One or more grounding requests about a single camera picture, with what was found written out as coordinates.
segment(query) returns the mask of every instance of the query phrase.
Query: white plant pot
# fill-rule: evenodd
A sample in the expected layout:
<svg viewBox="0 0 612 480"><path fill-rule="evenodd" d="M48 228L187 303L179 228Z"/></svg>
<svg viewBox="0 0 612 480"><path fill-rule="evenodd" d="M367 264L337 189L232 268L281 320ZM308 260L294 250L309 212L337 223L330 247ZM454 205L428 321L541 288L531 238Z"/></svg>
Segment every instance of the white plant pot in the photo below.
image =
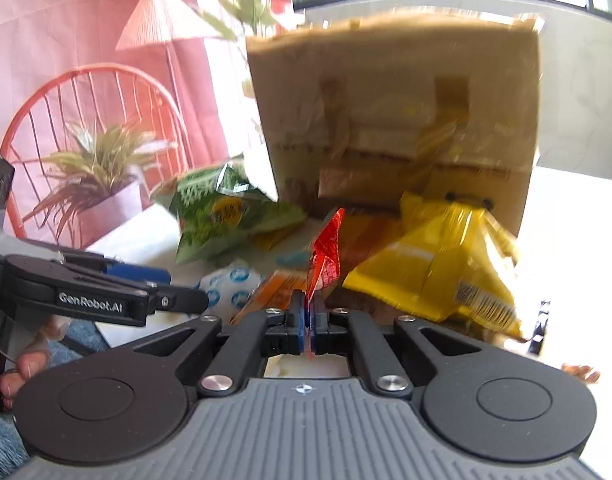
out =
<svg viewBox="0 0 612 480"><path fill-rule="evenodd" d="M88 247L141 211L139 182L133 182L99 204L80 211L82 246Z"/></svg>

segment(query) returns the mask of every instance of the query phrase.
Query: red wrapper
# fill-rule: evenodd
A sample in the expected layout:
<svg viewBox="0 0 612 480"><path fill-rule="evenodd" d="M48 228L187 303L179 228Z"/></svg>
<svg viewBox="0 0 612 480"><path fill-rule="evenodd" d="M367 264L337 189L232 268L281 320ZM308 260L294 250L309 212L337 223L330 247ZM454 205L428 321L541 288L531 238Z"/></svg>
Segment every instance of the red wrapper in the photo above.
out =
<svg viewBox="0 0 612 480"><path fill-rule="evenodd" d="M318 281L321 280L321 287L325 288L339 278L341 271L337 240L343 219L344 210L338 209L313 242L308 270L307 301L312 299Z"/></svg>

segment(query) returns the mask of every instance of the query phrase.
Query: floor lamp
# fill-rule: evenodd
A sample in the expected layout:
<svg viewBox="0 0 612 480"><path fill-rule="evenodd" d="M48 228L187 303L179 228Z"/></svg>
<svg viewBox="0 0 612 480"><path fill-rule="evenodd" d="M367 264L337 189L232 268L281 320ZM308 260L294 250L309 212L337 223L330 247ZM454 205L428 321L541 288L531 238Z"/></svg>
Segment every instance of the floor lamp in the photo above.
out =
<svg viewBox="0 0 612 480"><path fill-rule="evenodd" d="M127 50L151 44L163 44L173 98L180 115L184 118L175 70L170 57L170 45L175 40L215 37L217 37L216 31L182 0L139 0L124 26L115 49ZM192 168L193 156L188 140L183 139L182 142L186 158Z"/></svg>

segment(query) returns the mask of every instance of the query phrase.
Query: snack package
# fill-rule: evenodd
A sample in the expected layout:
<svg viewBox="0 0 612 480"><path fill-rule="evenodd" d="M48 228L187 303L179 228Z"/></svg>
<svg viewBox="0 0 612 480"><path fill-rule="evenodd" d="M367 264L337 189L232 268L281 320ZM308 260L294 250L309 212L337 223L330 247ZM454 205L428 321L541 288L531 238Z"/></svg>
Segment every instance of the snack package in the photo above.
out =
<svg viewBox="0 0 612 480"><path fill-rule="evenodd" d="M233 318L237 324L249 312L280 308L286 310L291 303L292 292L306 290L306 273L297 270L276 270L253 295L248 304Z"/></svg>
<svg viewBox="0 0 612 480"><path fill-rule="evenodd" d="M278 229L277 231L260 233L258 235L254 235L251 238L251 241L257 249L268 252L271 251L278 243L286 240L286 238L292 235L298 227L299 224L293 224L283 229Z"/></svg>
<svg viewBox="0 0 612 480"><path fill-rule="evenodd" d="M338 243L339 229L343 219L344 210L335 211L312 244L306 290L307 303L312 299L316 288L331 285L341 274Z"/></svg>
<svg viewBox="0 0 612 480"><path fill-rule="evenodd" d="M261 281L261 274L243 260L235 260L228 267L207 274L197 284L208 296L204 313L229 323L248 303Z"/></svg>
<svg viewBox="0 0 612 480"><path fill-rule="evenodd" d="M254 235L306 219L299 206L272 202L254 187L242 158L191 171L160 186L152 198L179 219L177 263L210 258Z"/></svg>
<svg viewBox="0 0 612 480"><path fill-rule="evenodd" d="M405 234L359 264L344 287L432 322L465 317L524 340L532 334L515 311L514 237L481 207L426 202L404 193Z"/></svg>
<svg viewBox="0 0 612 480"><path fill-rule="evenodd" d="M393 216L347 212L339 229L340 279L403 234L401 220Z"/></svg>
<svg viewBox="0 0 612 480"><path fill-rule="evenodd" d="M401 310L378 300L374 296L350 290L341 285L336 286L326 298L326 307L343 307L367 312L378 325L392 325L394 319L403 314ZM482 328L473 320L462 316L451 316L440 323L440 325L486 343L492 344L495 341L495 332Z"/></svg>

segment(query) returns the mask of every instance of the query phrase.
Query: white packet with blue dots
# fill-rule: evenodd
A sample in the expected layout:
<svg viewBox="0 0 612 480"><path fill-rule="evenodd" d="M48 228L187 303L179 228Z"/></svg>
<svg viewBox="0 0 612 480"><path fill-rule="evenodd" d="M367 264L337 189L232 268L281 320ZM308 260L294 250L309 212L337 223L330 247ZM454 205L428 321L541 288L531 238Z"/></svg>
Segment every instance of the white packet with blue dots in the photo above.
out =
<svg viewBox="0 0 612 480"><path fill-rule="evenodd" d="M208 296L204 314L221 317L227 324L248 303L262 282L262 275L243 260L204 276L197 284Z"/></svg>

